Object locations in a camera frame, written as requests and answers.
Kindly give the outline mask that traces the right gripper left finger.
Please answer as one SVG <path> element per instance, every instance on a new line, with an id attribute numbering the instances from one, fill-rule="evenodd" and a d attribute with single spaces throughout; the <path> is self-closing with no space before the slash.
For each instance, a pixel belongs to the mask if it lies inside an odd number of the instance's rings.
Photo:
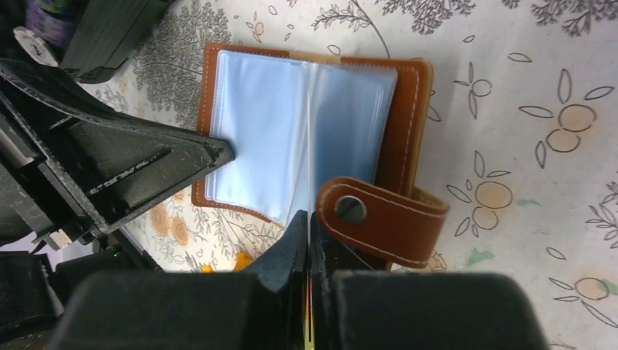
<path id="1" fill-rule="evenodd" d="M 245 342 L 249 349 L 304 349 L 308 213 L 299 210 L 283 235 L 244 269 L 251 291 Z"/>

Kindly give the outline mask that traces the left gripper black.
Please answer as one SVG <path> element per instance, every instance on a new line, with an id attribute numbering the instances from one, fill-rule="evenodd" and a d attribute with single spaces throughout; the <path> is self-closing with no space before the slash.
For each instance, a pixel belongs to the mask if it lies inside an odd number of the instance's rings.
<path id="1" fill-rule="evenodd" d="M 113 110 L 58 68 L 1 60 L 1 233 L 102 238 L 231 162 L 230 146 Z"/>

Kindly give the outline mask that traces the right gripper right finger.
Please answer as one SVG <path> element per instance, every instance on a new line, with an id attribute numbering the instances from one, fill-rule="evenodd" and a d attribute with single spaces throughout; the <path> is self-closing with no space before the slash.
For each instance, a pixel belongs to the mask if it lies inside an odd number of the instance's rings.
<path id="1" fill-rule="evenodd" d="M 315 349 L 339 349 L 340 334 L 334 275 L 338 271 L 373 271 L 365 253 L 331 237 L 310 216 L 310 277 Z"/>

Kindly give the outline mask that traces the brown leather card holder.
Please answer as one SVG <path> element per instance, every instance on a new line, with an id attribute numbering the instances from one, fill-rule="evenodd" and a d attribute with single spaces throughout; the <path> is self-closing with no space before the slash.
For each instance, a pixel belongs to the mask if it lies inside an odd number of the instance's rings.
<path id="1" fill-rule="evenodd" d="M 449 211 L 415 185 L 433 77 L 423 59 L 208 43 L 197 131 L 235 158 L 192 203 L 279 225 L 304 209 L 354 249 L 425 267 Z"/>

